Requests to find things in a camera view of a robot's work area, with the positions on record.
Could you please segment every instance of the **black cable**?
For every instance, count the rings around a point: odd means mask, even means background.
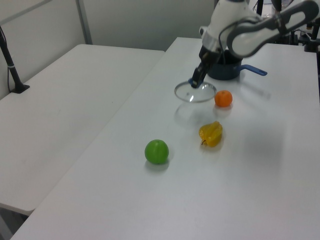
[[[5,44],[7,44],[6,35],[5,35],[4,31],[2,30],[1,26],[0,26],[0,32],[1,32],[1,35],[3,36]]]
[[[4,39],[4,42],[5,42],[5,45],[7,45],[7,39],[6,39],[6,35],[4,33],[4,31],[2,30],[2,27],[0,26],[0,33]],[[11,93],[11,90],[10,90],[10,85],[9,85],[9,67],[7,67],[7,85],[8,85],[8,90],[9,90],[9,93]]]
[[[9,67],[7,69],[8,69],[7,84],[8,84],[9,93],[11,93],[10,86],[9,86]]]
[[[254,5],[253,8],[252,8],[252,11],[255,10],[255,8],[256,8],[257,5],[258,5],[258,1],[256,1],[255,5]]]

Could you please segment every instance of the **white table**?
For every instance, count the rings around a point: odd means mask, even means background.
[[[266,45],[230,109],[182,103],[174,87],[199,63],[201,40],[178,38],[12,240],[301,240],[320,235],[316,55]],[[216,148],[198,129],[223,125]],[[167,142],[169,164],[144,149]]]
[[[0,101],[0,207],[29,215],[164,52],[78,45]]]

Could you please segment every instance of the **metal frame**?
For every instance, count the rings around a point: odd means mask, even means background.
[[[85,4],[83,0],[75,0],[76,7],[78,9],[78,14],[80,18],[80,23],[83,31],[83,36],[84,36],[84,41],[85,44],[92,45],[92,38],[91,38],[91,33],[90,33],[90,28],[89,28],[89,23],[88,23],[88,18],[87,18],[87,13],[85,9]]]

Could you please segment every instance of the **black pole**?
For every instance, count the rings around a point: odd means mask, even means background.
[[[256,6],[256,14],[262,15],[262,8],[264,6],[264,0],[258,0],[257,6]]]
[[[15,64],[14,64],[14,62],[11,58],[10,52],[8,50],[7,42],[5,40],[5,36],[2,32],[2,29],[0,29],[0,47],[1,47],[1,50],[3,53],[3,56],[5,58],[6,64],[8,65],[8,68],[9,68],[10,73],[12,75],[13,81],[15,83],[15,89],[13,89],[11,92],[16,93],[16,94],[21,94],[25,90],[30,88],[30,86],[24,85],[19,78]]]

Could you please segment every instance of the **plastic fruit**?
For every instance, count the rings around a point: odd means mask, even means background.
[[[199,136],[202,139],[202,144],[209,147],[218,145],[222,138],[222,130],[222,125],[218,121],[200,127]]]
[[[169,148],[162,140],[152,140],[144,150],[145,158],[153,164],[165,164],[169,156]]]
[[[232,103],[232,94],[227,90],[218,91],[214,96],[215,104],[225,108]]]

